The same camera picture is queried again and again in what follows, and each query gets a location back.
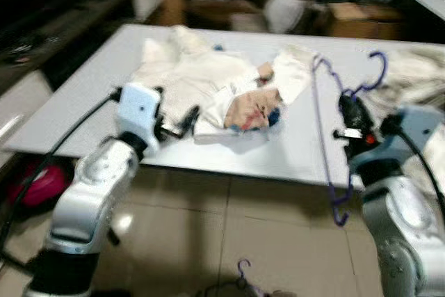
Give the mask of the white low cabinet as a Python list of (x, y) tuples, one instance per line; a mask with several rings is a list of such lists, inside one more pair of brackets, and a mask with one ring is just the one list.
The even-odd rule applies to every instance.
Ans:
[(0, 168), (13, 157), (13, 153), (2, 150), (3, 144), (51, 95), (53, 90), (41, 70), (29, 72), (0, 95)]

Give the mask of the brown cardboard box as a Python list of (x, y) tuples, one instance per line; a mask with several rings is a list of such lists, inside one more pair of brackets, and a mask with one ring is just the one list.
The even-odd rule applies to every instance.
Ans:
[(390, 6), (367, 3), (329, 3), (325, 33), (338, 38), (400, 40), (405, 33), (403, 16)]

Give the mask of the black table leg frame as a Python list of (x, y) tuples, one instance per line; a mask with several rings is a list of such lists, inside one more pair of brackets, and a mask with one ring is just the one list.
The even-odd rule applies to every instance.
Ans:
[(115, 233), (114, 228), (112, 227), (109, 227), (107, 229), (107, 239), (108, 242), (114, 247), (118, 247), (121, 244), (120, 237), (118, 236), (117, 233)]

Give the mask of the white printed sweater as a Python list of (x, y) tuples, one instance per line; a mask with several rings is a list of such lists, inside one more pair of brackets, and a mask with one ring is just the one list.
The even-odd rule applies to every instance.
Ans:
[(200, 106), (193, 138), (201, 145), (223, 143), (279, 131), (287, 107), (311, 81), (316, 54), (290, 44), (273, 61), (254, 65), (241, 52), (214, 49), (197, 31), (174, 26), (167, 40), (143, 43), (142, 63), (130, 80), (164, 88), (179, 122)]

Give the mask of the white pillow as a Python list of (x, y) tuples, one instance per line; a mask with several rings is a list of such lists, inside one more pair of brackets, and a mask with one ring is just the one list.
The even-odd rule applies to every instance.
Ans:
[(288, 33), (298, 24), (305, 9), (302, 0), (267, 0), (264, 17), (271, 33)]

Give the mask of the magenta round object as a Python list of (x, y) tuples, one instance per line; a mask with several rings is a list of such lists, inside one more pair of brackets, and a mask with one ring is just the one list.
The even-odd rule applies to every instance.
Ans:
[[(8, 183), (7, 192), (8, 202), (12, 204), (17, 198), (22, 183), (25, 182), (35, 172), (38, 167), (38, 161), (28, 161), (25, 166), (14, 174), (13, 179)], [(26, 208), (34, 208), (42, 205), (51, 199), (61, 195), (63, 190), (70, 185), (71, 173), (66, 166), (59, 163), (49, 163), (47, 167), (38, 173), (34, 182), (31, 184), (29, 191), (20, 202), (20, 205)]]

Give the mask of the cream grey crumpled garment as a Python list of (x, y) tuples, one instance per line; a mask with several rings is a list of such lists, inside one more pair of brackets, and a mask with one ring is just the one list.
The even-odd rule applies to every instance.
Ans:
[[(370, 113), (378, 121), (401, 105), (432, 106), (442, 111), (445, 102), (444, 48), (413, 48), (387, 52), (388, 70), (382, 86), (362, 95)], [(423, 149), (423, 157), (432, 167), (438, 184), (445, 184), (445, 143), (443, 123), (433, 132)], [(403, 164), (403, 172), (414, 179), (414, 185), (435, 197), (432, 183), (419, 158), (411, 157)]]

